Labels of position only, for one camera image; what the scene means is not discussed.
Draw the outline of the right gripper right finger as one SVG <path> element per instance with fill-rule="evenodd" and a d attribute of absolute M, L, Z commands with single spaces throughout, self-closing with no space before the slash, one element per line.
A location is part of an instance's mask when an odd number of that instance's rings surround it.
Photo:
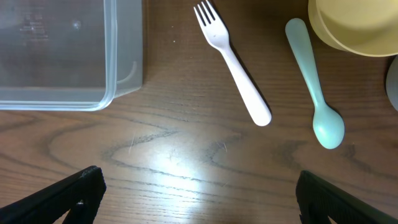
<path fill-rule="evenodd" d="M 301 171 L 295 194 L 300 209 L 300 221 L 303 224 L 397 224 L 396 218 L 307 170 Z"/>

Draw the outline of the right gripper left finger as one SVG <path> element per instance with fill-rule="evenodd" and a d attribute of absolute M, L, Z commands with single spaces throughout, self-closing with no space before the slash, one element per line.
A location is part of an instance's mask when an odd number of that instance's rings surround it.
<path fill-rule="evenodd" d="M 89 166 L 1 208 L 1 223 L 93 223 L 106 191 L 102 170 Z"/>

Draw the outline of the grey plastic bowl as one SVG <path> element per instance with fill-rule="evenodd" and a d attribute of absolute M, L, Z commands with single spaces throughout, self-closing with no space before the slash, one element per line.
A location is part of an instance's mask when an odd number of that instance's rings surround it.
<path fill-rule="evenodd" d="M 386 74 L 385 88 L 386 88 L 387 97 L 396 111 L 398 110 L 397 84 L 398 84 L 397 56 L 395 56 Z"/>

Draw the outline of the mint green plastic spoon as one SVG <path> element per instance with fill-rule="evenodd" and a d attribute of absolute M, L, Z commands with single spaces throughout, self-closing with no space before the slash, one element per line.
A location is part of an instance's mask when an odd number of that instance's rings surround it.
<path fill-rule="evenodd" d="M 302 19 L 294 18 L 286 24 L 285 33 L 314 104 L 313 131 L 324 148 L 334 149 L 343 141 L 345 124 L 324 99 L 307 27 Z"/>

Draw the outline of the clear plastic storage box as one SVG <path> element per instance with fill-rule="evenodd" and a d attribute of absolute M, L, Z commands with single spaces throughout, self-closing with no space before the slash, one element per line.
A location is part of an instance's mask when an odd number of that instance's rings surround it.
<path fill-rule="evenodd" d="M 143 84 L 143 4 L 1 0 L 1 109 L 97 111 Z"/>

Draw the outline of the white plastic fork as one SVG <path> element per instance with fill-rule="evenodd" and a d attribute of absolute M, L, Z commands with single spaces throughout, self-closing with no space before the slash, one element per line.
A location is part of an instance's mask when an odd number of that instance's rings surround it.
<path fill-rule="evenodd" d="M 224 58 L 252 120 L 258 126 L 268 125 L 271 111 L 233 52 L 223 21 L 209 1 L 202 1 L 193 8 L 205 39 Z"/>

